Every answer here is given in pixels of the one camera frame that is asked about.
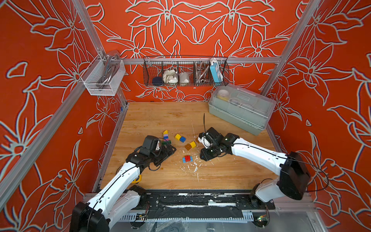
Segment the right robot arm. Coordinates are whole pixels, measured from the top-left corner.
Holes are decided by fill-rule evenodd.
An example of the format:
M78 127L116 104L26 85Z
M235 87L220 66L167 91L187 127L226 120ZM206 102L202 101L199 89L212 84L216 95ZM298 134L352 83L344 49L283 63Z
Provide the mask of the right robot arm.
M259 207L273 199L289 197L300 201L303 199L311 178L300 155L272 151L247 140L228 133L222 135L211 127L199 134L198 141L204 145L200 158L209 161L223 155L235 155L259 164L275 173L278 178L265 183L258 183L249 194L249 202Z

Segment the light blue long lego brick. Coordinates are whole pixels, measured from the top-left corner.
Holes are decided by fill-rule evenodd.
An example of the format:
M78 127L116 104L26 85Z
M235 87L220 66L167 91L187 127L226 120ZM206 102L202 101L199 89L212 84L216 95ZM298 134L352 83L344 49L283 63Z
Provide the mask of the light blue long lego brick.
M191 156L184 156L183 163L193 162L193 158Z

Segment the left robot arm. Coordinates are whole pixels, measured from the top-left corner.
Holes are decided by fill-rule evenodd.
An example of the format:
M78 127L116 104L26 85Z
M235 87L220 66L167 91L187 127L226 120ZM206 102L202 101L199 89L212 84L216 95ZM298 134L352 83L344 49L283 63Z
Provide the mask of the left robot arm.
M87 203L79 202L71 215L70 232L108 232L130 210L136 208L144 189L127 187L153 163L156 167L172 156L176 148L162 145L155 140L153 145L143 145L128 155L126 162L113 179Z

